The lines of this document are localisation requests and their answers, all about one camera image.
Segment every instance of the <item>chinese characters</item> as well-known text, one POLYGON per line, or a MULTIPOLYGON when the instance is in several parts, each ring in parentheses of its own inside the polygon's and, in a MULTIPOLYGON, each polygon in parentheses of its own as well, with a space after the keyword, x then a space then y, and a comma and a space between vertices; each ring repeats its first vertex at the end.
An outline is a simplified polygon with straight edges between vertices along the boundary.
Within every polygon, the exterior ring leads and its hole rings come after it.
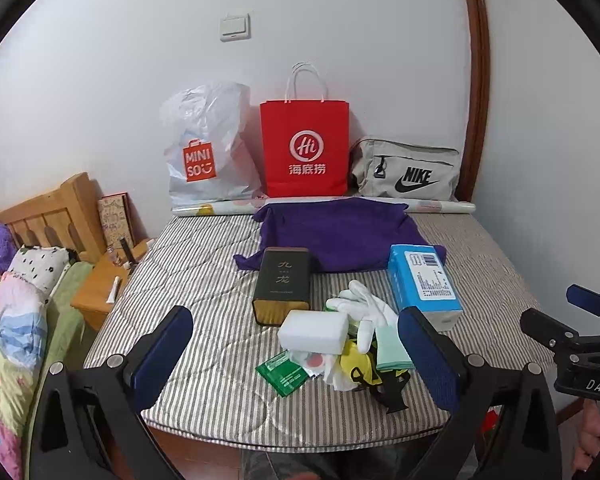
POLYGON ((292 265, 289 262, 280 262, 278 264, 278 276, 276 283, 288 283, 289 282, 289 271, 283 269, 291 269, 292 265))
POLYGON ((289 175, 325 174, 326 164, 290 164, 289 175))

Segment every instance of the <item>floral bedding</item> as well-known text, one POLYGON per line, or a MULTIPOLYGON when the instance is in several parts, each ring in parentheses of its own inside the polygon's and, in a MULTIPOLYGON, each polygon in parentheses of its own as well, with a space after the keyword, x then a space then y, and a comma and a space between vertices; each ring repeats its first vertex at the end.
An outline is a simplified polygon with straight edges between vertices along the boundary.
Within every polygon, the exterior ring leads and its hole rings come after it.
POLYGON ((46 342, 45 300, 12 272, 0 279, 0 462, 22 478, 20 442, 46 342))

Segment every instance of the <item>human hand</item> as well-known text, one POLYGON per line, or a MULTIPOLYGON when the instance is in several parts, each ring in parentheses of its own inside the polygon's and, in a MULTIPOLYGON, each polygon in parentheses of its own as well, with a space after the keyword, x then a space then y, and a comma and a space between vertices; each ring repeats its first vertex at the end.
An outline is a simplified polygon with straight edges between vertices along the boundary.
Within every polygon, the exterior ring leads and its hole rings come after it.
POLYGON ((573 455, 574 471, 586 471, 600 452, 600 410, 595 400, 584 399, 578 445, 573 455))

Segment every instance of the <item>white wall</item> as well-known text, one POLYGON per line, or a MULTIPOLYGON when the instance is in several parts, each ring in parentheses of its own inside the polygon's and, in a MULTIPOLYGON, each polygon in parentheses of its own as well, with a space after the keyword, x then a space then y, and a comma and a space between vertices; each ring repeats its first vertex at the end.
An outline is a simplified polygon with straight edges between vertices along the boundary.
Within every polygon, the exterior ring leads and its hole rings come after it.
MULTIPOLYGON (((88 171, 104 193, 128 190, 156 235, 173 140, 160 104, 216 79, 251 86, 253 105, 281 98, 305 59, 350 102, 354 134, 462 147, 464 0, 38 0, 0 46, 0 207, 88 171), (241 10, 253 38, 221 43, 220 17, 241 10)), ((256 114, 248 128, 259 161, 256 114)))
POLYGON ((487 0, 492 46, 477 217, 544 309, 581 333, 565 300, 600 292, 600 56, 556 0, 487 0))

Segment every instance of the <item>wooden floor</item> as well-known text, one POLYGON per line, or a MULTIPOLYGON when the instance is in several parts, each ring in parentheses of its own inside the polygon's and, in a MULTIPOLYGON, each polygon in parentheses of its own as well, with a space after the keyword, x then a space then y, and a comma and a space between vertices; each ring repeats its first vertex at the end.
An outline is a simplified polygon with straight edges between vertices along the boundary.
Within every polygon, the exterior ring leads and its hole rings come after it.
MULTIPOLYGON (((163 431, 151 432, 171 463, 187 480, 238 480, 240 478, 240 450, 218 446, 199 440, 189 440, 163 431)), ((114 471, 122 480, 133 480, 133 475, 119 450, 109 450, 114 471)))

